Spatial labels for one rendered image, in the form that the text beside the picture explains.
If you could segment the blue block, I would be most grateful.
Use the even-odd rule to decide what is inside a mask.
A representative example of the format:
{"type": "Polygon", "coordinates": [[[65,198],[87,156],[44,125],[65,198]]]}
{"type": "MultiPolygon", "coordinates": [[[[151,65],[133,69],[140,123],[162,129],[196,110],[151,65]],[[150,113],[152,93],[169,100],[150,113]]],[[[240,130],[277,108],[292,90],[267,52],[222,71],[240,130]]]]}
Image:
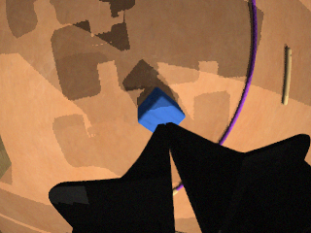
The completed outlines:
{"type": "Polygon", "coordinates": [[[171,97],[168,97],[158,86],[149,93],[137,108],[137,123],[155,132],[159,124],[174,123],[179,125],[186,119],[186,114],[171,97]]]}

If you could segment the thin tan wooden stick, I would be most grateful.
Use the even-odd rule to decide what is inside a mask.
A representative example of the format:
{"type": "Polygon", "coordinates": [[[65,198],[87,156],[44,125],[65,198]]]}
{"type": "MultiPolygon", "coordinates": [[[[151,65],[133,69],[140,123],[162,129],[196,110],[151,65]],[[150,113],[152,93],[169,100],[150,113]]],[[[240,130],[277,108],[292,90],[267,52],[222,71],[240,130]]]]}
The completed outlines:
{"type": "Polygon", "coordinates": [[[283,93],[283,105],[288,104],[289,97],[289,85],[291,85],[291,69],[292,69],[292,50],[291,47],[287,48],[287,66],[285,66],[285,82],[284,82],[284,93],[283,93]]]}

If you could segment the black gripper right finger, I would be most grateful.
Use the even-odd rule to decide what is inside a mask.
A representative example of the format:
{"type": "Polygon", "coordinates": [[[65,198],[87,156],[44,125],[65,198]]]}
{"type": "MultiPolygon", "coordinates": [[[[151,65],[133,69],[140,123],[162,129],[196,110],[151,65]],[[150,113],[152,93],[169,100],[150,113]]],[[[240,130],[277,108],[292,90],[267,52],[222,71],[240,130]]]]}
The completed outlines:
{"type": "Polygon", "coordinates": [[[174,123],[164,127],[176,171],[202,233],[225,233],[246,185],[306,158],[311,145],[310,136],[298,133],[279,143],[242,152],[211,143],[174,123]]]}

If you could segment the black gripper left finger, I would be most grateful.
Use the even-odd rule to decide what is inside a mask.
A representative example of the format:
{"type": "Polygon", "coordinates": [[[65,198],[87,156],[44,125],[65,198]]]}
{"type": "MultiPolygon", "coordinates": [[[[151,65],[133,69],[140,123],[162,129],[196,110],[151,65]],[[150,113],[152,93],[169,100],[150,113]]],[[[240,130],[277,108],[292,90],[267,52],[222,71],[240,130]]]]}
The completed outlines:
{"type": "Polygon", "coordinates": [[[136,162],[121,178],[63,182],[48,198],[71,226],[75,222],[159,220],[162,233],[175,233],[170,145],[159,124],[136,162]]]}

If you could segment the light wooden stick with purple string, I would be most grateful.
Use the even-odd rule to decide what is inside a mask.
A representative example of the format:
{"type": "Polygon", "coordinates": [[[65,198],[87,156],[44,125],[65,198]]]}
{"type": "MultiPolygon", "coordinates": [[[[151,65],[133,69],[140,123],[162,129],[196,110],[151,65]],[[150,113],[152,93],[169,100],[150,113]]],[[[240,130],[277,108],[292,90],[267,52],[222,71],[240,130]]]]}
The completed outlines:
{"type": "MultiPolygon", "coordinates": [[[[230,122],[229,127],[226,129],[225,135],[223,136],[222,139],[219,140],[219,145],[222,145],[225,143],[225,137],[229,136],[230,131],[232,131],[233,125],[234,123],[236,123],[236,120],[238,117],[240,117],[240,112],[241,109],[244,108],[244,102],[245,102],[245,98],[246,96],[248,96],[248,92],[249,92],[249,86],[251,81],[252,81],[252,76],[254,73],[254,63],[256,63],[256,51],[257,51],[257,32],[258,32],[258,28],[257,28],[257,4],[256,4],[256,0],[252,0],[252,9],[253,9],[253,50],[252,50],[252,59],[250,59],[250,71],[249,71],[249,77],[248,77],[248,81],[246,82],[246,86],[244,89],[244,94],[242,94],[242,98],[240,101],[240,106],[238,106],[237,110],[236,110],[236,114],[234,114],[233,120],[230,122]]],[[[182,185],[178,186],[178,187],[174,187],[174,189],[172,189],[172,193],[174,193],[174,195],[176,193],[178,193],[180,187],[182,187],[182,185]]]]}

